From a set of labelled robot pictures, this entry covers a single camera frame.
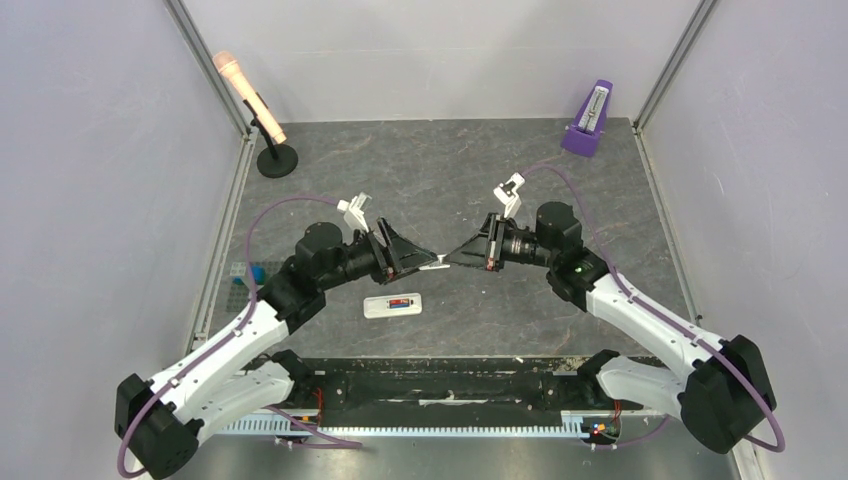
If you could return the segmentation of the white battery cover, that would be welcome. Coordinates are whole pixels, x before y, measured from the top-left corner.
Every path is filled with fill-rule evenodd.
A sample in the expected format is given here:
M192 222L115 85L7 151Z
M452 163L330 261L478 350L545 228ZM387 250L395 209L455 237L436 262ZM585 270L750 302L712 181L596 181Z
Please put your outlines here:
M449 268L450 265L445 262L445 254L438 254L436 259L430 263L422 265L419 267L420 271L429 271L429 270L438 270Z

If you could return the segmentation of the white remote control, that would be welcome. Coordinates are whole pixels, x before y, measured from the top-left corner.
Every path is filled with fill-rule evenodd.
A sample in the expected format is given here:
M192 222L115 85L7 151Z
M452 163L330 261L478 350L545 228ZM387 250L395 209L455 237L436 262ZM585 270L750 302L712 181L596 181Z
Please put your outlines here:
M422 311L422 297L419 293L367 297L363 300L363 315L367 319L414 316Z

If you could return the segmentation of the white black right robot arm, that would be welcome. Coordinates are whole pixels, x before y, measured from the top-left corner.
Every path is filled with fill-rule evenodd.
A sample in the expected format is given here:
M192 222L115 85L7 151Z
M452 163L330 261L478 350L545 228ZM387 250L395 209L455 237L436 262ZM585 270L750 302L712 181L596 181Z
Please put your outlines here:
M759 347L725 339L651 299L586 247L571 206L547 202L533 228L488 215L479 231L445 262L498 272L509 262L544 267L560 299L618 328L661 361L654 367L604 350L577 382L591 408L629 401L680 420L709 450L725 454L773 419L776 399Z

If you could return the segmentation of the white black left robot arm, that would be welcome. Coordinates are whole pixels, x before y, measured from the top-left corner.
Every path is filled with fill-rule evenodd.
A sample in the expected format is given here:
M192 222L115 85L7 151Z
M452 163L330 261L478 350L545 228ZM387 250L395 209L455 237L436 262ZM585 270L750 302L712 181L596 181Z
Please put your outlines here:
M176 473L211 436L267 406L301 408L312 379L291 363L267 361L237 375L268 348L290 337L326 305L335 287L369 277L385 285L438 261L438 254L398 234L385 219L344 242L333 223L310 225L294 253L244 309L201 347L148 380L137 374L117 389L118 472L125 479Z

